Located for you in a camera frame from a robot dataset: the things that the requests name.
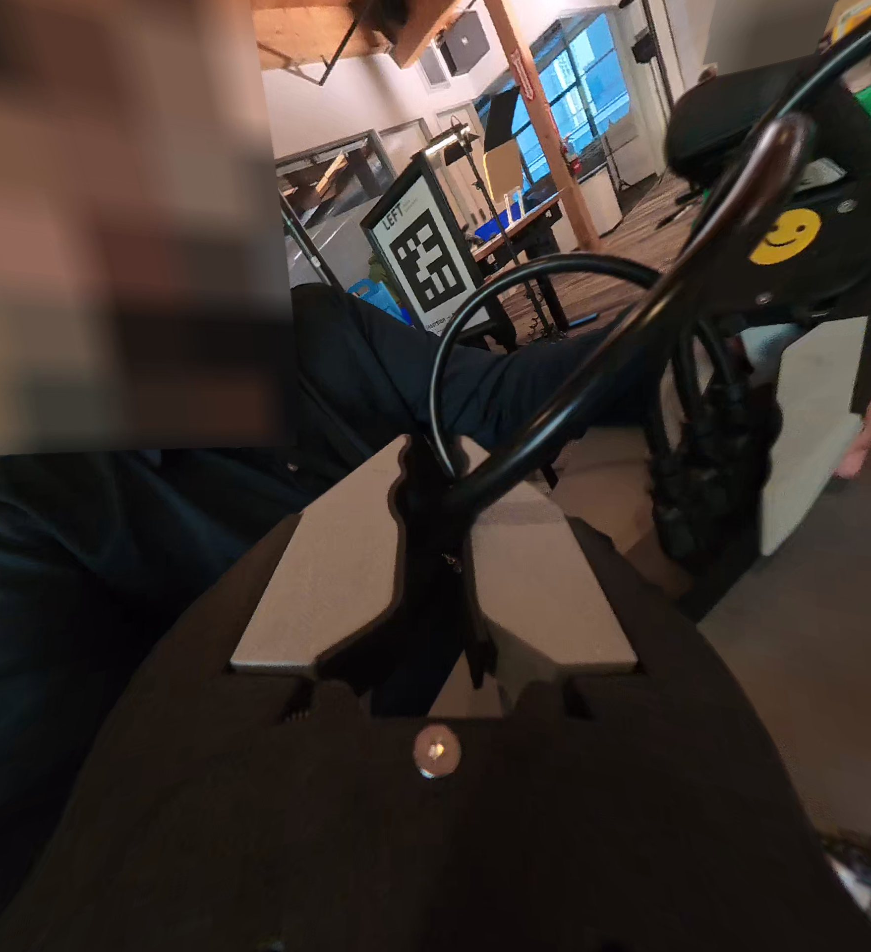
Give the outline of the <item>large window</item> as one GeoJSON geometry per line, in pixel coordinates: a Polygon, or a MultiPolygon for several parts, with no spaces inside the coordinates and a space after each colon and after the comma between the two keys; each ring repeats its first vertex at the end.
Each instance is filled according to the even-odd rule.
{"type": "Polygon", "coordinates": [[[554,21],[531,46],[550,114],[578,177],[605,169],[622,184],[608,133],[630,115],[631,95],[606,13],[554,21]]]}

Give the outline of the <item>white cabinet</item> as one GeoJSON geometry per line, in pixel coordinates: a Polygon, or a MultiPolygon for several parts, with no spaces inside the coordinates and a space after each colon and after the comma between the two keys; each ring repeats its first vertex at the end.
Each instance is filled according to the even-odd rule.
{"type": "Polygon", "coordinates": [[[613,232],[623,221],[617,193],[606,166],[580,182],[580,191],[599,236],[613,232]]]}

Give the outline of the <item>black light stand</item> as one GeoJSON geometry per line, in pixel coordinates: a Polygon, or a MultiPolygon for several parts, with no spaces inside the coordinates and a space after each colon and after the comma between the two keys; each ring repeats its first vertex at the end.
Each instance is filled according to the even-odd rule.
{"type": "Polygon", "coordinates": [[[618,2],[615,22],[638,138],[651,170],[662,175],[667,170],[667,127],[674,98],[650,3],[618,2]]]}

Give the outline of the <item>person's dark blue clothing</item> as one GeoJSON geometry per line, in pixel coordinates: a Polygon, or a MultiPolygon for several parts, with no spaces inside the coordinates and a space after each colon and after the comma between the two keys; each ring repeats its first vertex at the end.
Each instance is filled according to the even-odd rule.
{"type": "Polygon", "coordinates": [[[437,336],[323,284],[291,301],[295,446],[0,456],[0,916],[154,644],[282,519],[429,429],[437,336]]]}

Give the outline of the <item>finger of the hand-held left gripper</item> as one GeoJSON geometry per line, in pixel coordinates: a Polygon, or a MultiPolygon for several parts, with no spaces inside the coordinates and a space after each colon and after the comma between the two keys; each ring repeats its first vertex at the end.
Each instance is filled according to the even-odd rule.
{"type": "Polygon", "coordinates": [[[565,453],[555,504],[607,535],[619,553],[667,596],[685,595],[692,579],[663,553],[655,530],[642,431],[591,427],[565,453]]]}
{"type": "Polygon", "coordinates": [[[798,530],[861,428],[852,400],[868,322],[744,331],[762,377],[710,324],[680,343],[648,414],[652,517],[669,560],[698,573],[743,546],[771,556],[798,530]]]}

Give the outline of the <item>metal rod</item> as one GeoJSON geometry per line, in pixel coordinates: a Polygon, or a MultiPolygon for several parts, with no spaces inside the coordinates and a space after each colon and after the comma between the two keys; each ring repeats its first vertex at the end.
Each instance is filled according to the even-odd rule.
{"type": "Polygon", "coordinates": [[[346,292],[346,289],[338,280],[320,248],[310,237],[309,232],[306,231],[303,223],[293,211],[286,196],[279,192],[278,197],[285,232],[288,233],[293,243],[300,250],[302,256],[314,271],[317,278],[321,280],[323,284],[328,285],[338,292],[346,292]]]}

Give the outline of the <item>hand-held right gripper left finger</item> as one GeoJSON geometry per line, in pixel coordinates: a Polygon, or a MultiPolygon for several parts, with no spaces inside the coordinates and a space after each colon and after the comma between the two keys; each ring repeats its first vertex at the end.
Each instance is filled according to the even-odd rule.
{"type": "Polygon", "coordinates": [[[301,513],[231,658],[240,673],[327,676],[402,598],[402,435],[301,513]]]}

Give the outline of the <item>printed tag board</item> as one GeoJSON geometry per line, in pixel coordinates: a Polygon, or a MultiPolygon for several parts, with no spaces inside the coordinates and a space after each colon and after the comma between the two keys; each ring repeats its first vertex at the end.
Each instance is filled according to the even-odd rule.
{"type": "Polygon", "coordinates": [[[424,149],[360,226],[413,324],[442,336],[482,277],[424,149]]]}

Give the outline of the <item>wooden post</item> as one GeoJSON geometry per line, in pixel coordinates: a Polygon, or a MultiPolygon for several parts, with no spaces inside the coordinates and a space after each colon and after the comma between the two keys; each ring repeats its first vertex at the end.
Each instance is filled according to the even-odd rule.
{"type": "Polygon", "coordinates": [[[529,43],[517,21],[512,2],[486,1],[485,7],[499,43],[509,64],[507,54],[515,47],[523,52],[525,65],[528,58],[533,62],[536,79],[536,98],[525,106],[528,118],[538,137],[540,146],[548,161],[548,168],[558,190],[561,204],[574,233],[578,247],[587,252],[599,252],[602,249],[600,236],[593,225],[590,212],[580,191],[580,185],[569,169],[562,153],[562,141],[550,109],[547,95],[543,89],[540,75],[534,64],[529,43]]]}

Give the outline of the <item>wooden table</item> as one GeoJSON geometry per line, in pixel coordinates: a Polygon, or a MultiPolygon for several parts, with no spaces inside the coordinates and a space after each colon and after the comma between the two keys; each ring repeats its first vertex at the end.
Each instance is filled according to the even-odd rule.
{"type": "MultiPolygon", "coordinates": [[[[516,221],[509,221],[505,237],[499,229],[472,252],[481,275],[489,279],[508,265],[519,267],[521,259],[532,263],[558,254],[559,248],[553,226],[563,217],[558,195],[548,198],[535,209],[527,211],[516,221]]],[[[546,317],[539,319],[544,333],[551,339],[563,339],[570,330],[570,322],[558,298],[552,280],[547,274],[531,279],[537,287],[538,304],[546,317]]]]}

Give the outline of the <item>wooden ceiling beam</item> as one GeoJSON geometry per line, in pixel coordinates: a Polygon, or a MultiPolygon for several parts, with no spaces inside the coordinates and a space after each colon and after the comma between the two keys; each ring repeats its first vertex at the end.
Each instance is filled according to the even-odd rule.
{"type": "Polygon", "coordinates": [[[459,18],[463,6],[461,1],[250,2],[263,70],[377,54],[391,54],[405,68],[459,18]]]}

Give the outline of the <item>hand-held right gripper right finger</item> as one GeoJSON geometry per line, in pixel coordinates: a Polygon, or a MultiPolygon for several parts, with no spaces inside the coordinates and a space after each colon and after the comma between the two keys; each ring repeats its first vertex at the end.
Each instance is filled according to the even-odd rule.
{"type": "Polygon", "coordinates": [[[638,659],[563,510],[519,482],[470,530],[474,598],[497,658],[480,688],[464,657],[437,718],[502,717],[535,683],[633,673],[638,659]]]}

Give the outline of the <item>black reflector panel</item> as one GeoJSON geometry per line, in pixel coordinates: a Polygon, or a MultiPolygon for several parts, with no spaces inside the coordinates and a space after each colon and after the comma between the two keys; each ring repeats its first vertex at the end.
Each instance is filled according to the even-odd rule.
{"type": "Polygon", "coordinates": [[[493,205],[504,204],[524,183],[522,156],[513,134],[515,108],[521,98],[517,86],[491,97],[483,139],[483,168],[493,205]]]}

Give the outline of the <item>lamp stand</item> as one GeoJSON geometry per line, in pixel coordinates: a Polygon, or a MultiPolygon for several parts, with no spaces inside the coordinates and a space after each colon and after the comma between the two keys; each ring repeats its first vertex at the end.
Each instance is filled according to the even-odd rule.
{"type": "Polygon", "coordinates": [[[490,219],[474,143],[478,135],[467,120],[453,116],[446,130],[429,140],[425,156],[449,200],[457,224],[474,234],[490,219]]]}

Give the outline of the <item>black loudspeaker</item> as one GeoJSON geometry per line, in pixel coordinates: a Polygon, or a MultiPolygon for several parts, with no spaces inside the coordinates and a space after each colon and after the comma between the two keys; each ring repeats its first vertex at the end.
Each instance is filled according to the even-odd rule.
{"type": "Polygon", "coordinates": [[[490,49],[478,12],[471,8],[459,13],[437,37],[436,48],[452,78],[469,74],[490,49]]]}

